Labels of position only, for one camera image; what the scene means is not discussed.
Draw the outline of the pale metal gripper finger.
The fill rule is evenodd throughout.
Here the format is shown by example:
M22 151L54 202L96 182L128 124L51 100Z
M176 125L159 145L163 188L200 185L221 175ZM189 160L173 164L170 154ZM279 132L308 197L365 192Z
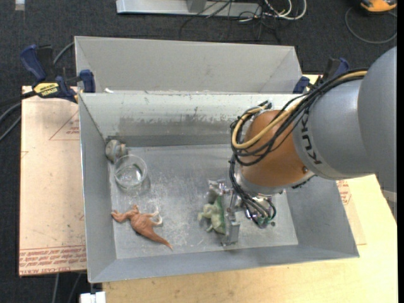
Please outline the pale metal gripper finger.
M208 188L209 198L217 198L218 196L223 196L224 194L228 193L228 189L223 179L217 181L209 180L208 184L209 184Z
M227 247L238 242L240 227L241 223L237 220L225 220L225 234L221 240L223 247Z

